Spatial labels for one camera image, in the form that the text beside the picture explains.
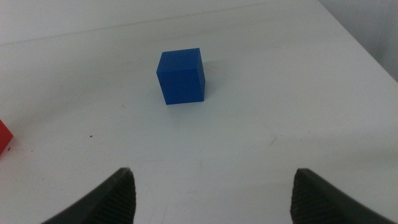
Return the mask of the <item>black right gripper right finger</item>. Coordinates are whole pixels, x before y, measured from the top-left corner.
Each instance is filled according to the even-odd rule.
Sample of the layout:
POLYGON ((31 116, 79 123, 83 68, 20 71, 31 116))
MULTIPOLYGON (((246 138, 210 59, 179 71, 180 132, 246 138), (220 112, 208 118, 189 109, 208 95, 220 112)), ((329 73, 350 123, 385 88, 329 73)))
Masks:
POLYGON ((294 224, 394 224, 306 168, 294 175, 290 216, 294 224))

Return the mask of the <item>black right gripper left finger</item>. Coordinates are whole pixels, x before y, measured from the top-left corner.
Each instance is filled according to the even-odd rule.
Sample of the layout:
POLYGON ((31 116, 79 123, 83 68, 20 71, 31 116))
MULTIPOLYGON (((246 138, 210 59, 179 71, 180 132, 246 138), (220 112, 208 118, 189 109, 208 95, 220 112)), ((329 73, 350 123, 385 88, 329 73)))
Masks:
POLYGON ((136 188, 130 168, 122 167, 73 205, 45 221, 53 224, 134 223, 136 188))

